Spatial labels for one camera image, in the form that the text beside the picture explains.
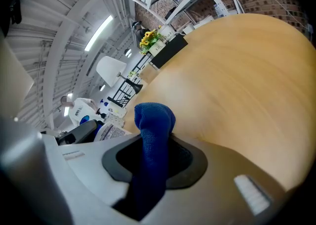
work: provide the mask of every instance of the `fluorescent light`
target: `fluorescent light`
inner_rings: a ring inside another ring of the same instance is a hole
[[[132,49],[130,49],[129,51],[126,52],[125,56],[128,56],[128,54],[132,51]]]
[[[97,40],[101,32],[104,30],[104,28],[113,20],[113,17],[110,15],[98,28],[98,30],[95,32],[95,34],[90,39],[88,45],[85,47],[84,51],[89,51],[93,45],[93,43]]]
[[[68,115],[68,112],[69,112],[69,107],[65,107],[64,117],[66,117]]]

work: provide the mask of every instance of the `flower bouquet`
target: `flower bouquet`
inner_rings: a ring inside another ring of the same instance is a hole
[[[156,56],[166,46],[160,38],[162,38],[162,35],[156,29],[146,32],[144,38],[139,43],[142,50],[141,53],[146,54],[149,51],[153,56]]]

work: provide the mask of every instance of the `wooden table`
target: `wooden table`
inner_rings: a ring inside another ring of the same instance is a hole
[[[188,34],[189,43],[128,104],[159,102],[174,133],[234,149],[290,189],[316,150],[316,50],[276,18],[239,14]]]

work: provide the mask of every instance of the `blue cloth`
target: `blue cloth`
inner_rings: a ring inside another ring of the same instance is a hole
[[[169,107],[159,103],[135,106],[135,124],[143,146],[138,173],[132,178],[126,198],[114,208],[140,221],[163,197],[168,178],[168,138],[176,118]]]

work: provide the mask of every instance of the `white wall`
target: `white wall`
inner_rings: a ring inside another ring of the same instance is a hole
[[[99,104],[102,99],[104,100],[105,95],[110,90],[111,90],[111,87],[109,87],[109,86],[105,86],[103,91],[100,91],[99,87],[95,87],[89,98],[93,99],[97,104]]]
[[[69,116],[64,117],[65,120],[63,121],[62,124],[60,124],[60,126],[57,128],[60,131],[71,131],[72,129],[75,128],[74,124],[72,123],[71,119],[69,118]]]
[[[58,128],[64,121],[65,121],[65,117],[64,117],[64,107],[61,107],[61,113],[57,113],[56,117],[54,118],[54,126],[55,128]]]

